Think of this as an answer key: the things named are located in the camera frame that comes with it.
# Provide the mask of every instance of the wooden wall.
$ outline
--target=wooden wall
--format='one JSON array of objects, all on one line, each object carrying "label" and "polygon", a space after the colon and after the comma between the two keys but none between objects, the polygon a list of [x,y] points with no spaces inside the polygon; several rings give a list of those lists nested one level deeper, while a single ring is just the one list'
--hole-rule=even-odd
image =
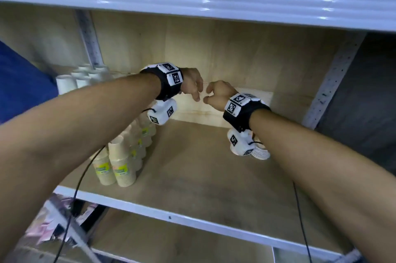
[{"label": "wooden wall", "polygon": [[[111,70],[136,73],[163,61],[196,67],[205,82],[260,90],[275,112],[295,121],[302,120],[344,36],[327,28],[143,13],[92,11],[92,18]],[[88,62],[69,8],[2,3],[0,40],[32,62]],[[205,123],[200,120],[216,114],[186,96],[178,102],[181,120]]]}]

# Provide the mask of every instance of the dark gray fabric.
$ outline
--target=dark gray fabric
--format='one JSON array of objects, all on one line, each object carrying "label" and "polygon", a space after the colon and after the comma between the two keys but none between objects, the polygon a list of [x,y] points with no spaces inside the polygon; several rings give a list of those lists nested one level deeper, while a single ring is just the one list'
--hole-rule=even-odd
[{"label": "dark gray fabric", "polygon": [[316,130],[396,175],[396,35],[366,36]]}]

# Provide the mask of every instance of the wristband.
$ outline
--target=wristband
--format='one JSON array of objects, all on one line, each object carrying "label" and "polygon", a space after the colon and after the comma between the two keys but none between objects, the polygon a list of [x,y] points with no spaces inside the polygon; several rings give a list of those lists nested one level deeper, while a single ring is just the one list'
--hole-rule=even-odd
[{"label": "wristband", "polygon": [[156,100],[166,101],[180,92],[183,83],[181,70],[171,63],[148,65],[140,73],[152,73],[161,81],[161,92]]},{"label": "wristband", "polygon": [[258,109],[271,110],[260,98],[247,93],[237,93],[230,97],[225,105],[223,118],[241,133],[250,130],[250,116]]}]

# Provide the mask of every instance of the human hand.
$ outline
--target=human hand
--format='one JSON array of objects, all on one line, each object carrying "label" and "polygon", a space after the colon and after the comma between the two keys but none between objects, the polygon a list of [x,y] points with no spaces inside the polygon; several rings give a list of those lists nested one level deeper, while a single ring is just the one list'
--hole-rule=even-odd
[{"label": "human hand", "polygon": [[204,80],[201,77],[197,68],[180,68],[183,73],[183,83],[180,91],[186,94],[191,94],[195,101],[199,101],[199,92],[204,90]]},{"label": "human hand", "polygon": [[226,81],[218,80],[211,82],[208,87],[206,88],[206,93],[214,94],[211,96],[204,97],[204,103],[207,105],[211,105],[216,110],[223,112],[225,105],[227,104],[228,100],[231,96],[234,96],[238,91],[235,90],[230,83]]}]

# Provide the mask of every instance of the person's right hand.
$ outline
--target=person's right hand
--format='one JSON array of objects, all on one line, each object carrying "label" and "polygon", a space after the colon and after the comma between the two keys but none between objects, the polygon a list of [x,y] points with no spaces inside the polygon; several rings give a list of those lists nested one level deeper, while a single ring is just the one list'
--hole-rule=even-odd
[{"label": "person's right hand", "polygon": [[204,103],[207,105],[211,105],[216,110],[223,112],[225,109],[225,105],[231,96],[234,96],[238,91],[235,90],[230,83],[226,81],[218,80],[211,82],[206,88],[206,93],[213,92],[214,95],[205,96]]}]

